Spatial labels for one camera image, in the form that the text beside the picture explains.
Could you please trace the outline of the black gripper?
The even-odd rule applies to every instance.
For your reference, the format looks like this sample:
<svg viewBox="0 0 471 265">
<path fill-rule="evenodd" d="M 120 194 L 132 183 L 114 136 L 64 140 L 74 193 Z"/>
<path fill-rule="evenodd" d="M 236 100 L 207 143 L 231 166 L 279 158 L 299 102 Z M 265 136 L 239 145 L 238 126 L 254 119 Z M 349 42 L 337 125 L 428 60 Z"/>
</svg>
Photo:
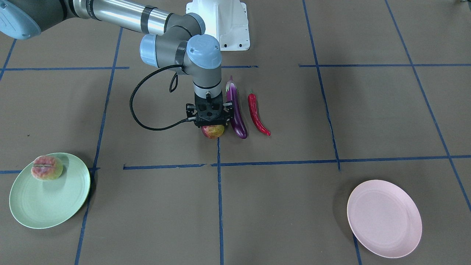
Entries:
<svg viewBox="0 0 471 265">
<path fill-rule="evenodd" d="M 223 95 L 211 98 L 211 96 L 194 96 L 194 104 L 186 104 L 187 122 L 193 122 L 195 126 L 223 125 L 227 126 L 234 117 L 234 102 L 223 102 Z"/>
</svg>

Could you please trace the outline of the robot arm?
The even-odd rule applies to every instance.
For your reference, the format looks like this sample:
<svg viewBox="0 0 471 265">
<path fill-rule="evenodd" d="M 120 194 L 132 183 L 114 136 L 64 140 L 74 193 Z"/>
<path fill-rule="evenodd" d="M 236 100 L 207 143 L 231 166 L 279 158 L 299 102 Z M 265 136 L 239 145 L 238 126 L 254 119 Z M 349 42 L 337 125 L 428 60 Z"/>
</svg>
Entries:
<svg viewBox="0 0 471 265">
<path fill-rule="evenodd" d="M 1 32 L 17 40 L 27 40 L 70 18 L 109 22 L 144 34 L 140 42 L 142 61 L 157 69 L 139 82 L 130 97 L 148 79 L 165 70 L 175 72 L 169 90 L 178 85 L 178 76 L 192 77 L 195 102 L 186 105 L 187 117 L 178 123 L 193 122 L 197 127 L 228 125 L 234 116 L 232 101 L 224 102 L 222 92 L 222 53 L 216 38 L 205 33 L 205 22 L 196 13 L 178 15 L 131 0 L 2 0 Z"/>
</svg>

